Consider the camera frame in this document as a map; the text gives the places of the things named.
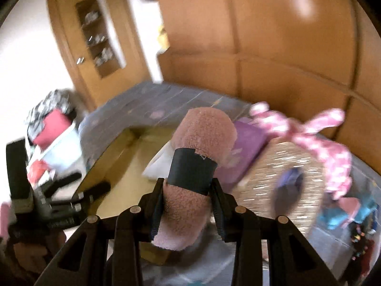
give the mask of purple box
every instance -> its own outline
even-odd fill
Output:
[[[237,129],[237,140],[229,158],[223,166],[216,169],[214,175],[226,193],[231,192],[239,183],[267,143],[267,135],[263,129],[239,120],[234,125]]]

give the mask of gray bedspread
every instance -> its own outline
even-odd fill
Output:
[[[242,100],[167,83],[140,83],[108,101],[79,126],[83,155],[90,168],[108,145],[131,126],[177,126],[189,109],[215,107],[236,120],[248,114],[250,104]],[[350,193],[369,191],[381,203],[381,177],[357,157],[353,157],[353,187]],[[379,250],[378,238],[375,236]],[[339,278],[352,255],[348,229],[325,229],[315,224],[308,236],[334,276]],[[210,225],[194,246],[186,249],[173,266],[143,264],[145,285],[230,285],[234,245],[219,240]],[[268,271],[264,271],[268,285]]]

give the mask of pink plush toy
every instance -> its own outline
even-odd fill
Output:
[[[345,195],[352,184],[349,177],[351,171],[351,153],[342,144],[316,136],[320,130],[336,127],[344,121],[345,113],[341,109],[322,111],[305,124],[294,118],[287,118],[277,111],[269,111],[266,102],[259,102],[251,106],[250,116],[254,124],[266,130],[269,140],[286,138],[309,151],[325,167],[325,190],[333,193],[334,200]]]

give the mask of red pillow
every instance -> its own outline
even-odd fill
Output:
[[[42,150],[48,148],[62,132],[71,126],[70,120],[58,109],[46,115],[43,122],[45,125],[44,129],[33,141],[33,144],[40,146]]]

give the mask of black band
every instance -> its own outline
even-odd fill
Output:
[[[175,150],[167,183],[207,196],[217,163],[192,148]]]

